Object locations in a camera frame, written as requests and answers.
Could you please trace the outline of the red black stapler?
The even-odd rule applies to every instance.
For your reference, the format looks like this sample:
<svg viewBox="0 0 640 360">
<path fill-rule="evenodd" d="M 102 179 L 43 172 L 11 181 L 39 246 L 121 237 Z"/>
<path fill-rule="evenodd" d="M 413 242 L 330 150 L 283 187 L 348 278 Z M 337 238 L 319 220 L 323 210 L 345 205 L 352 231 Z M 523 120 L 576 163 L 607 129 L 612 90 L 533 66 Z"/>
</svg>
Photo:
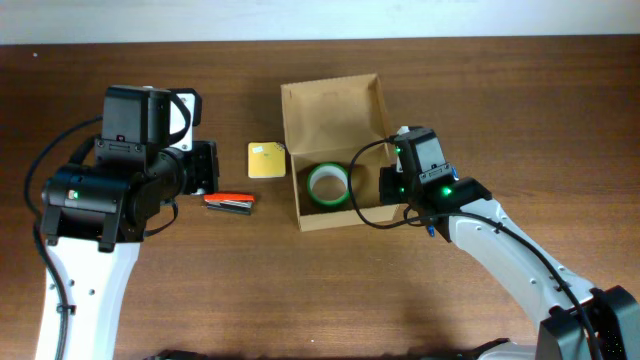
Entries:
<svg viewBox="0 0 640 360">
<path fill-rule="evenodd" d="M 255 203 L 253 195 L 241 193 L 215 193 L 204 195 L 203 199 L 209 210 L 247 216 L 251 214 L 251 209 Z"/>
</svg>

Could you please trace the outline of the yellow sticky note pad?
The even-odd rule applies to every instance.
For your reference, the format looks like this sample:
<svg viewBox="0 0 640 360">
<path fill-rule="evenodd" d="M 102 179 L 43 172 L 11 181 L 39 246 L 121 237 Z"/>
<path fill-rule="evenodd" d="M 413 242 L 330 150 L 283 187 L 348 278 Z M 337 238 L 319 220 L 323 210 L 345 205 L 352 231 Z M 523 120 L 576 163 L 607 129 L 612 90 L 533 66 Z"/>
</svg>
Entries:
<svg viewBox="0 0 640 360">
<path fill-rule="evenodd" d="M 278 142 L 248 144 L 248 177 L 280 178 L 286 175 L 286 149 Z"/>
</svg>

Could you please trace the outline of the green tape roll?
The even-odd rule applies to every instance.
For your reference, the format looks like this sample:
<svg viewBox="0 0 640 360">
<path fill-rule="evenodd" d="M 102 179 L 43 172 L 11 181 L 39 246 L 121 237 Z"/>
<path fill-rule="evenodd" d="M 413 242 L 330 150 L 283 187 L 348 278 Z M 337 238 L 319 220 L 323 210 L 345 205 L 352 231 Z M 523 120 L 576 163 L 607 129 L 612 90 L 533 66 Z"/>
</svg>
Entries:
<svg viewBox="0 0 640 360">
<path fill-rule="evenodd" d="M 318 205 L 335 207 L 349 197 L 346 170 L 336 163 L 322 163 L 316 166 L 307 178 L 307 190 Z"/>
</svg>

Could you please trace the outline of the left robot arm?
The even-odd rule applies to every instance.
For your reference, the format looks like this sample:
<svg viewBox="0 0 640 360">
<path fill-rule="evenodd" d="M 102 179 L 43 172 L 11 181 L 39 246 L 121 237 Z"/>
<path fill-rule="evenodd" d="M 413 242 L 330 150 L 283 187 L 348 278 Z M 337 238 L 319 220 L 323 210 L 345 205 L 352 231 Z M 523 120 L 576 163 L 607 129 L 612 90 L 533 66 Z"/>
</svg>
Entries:
<svg viewBox="0 0 640 360">
<path fill-rule="evenodd" d="M 45 184 L 34 233 L 47 267 L 39 359 L 110 359 L 147 222 L 179 195 L 218 190 L 216 144 L 195 141 L 192 88 L 107 89 L 100 134 Z"/>
</svg>

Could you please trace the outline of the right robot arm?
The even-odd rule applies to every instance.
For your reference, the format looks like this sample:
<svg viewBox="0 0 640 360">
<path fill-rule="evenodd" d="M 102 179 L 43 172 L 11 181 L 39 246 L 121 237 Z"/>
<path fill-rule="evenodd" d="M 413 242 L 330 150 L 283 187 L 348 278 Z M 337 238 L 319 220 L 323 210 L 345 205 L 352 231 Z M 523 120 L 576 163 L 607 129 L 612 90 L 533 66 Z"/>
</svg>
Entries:
<svg viewBox="0 0 640 360">
<path fill-rule="evenodd" d="M 415 222 L 468 253 L 512 296 L 538 333 L 533 345 L 498 339 L 474 359 L 636 359 L 639 304 L 623 287 L 598 288 L 553 258 L 477 180 L 458 178 L 435 132 L 387 138 L 397 162 L 380 172 L 380 198 L 406 203 Z"/>
</svg>

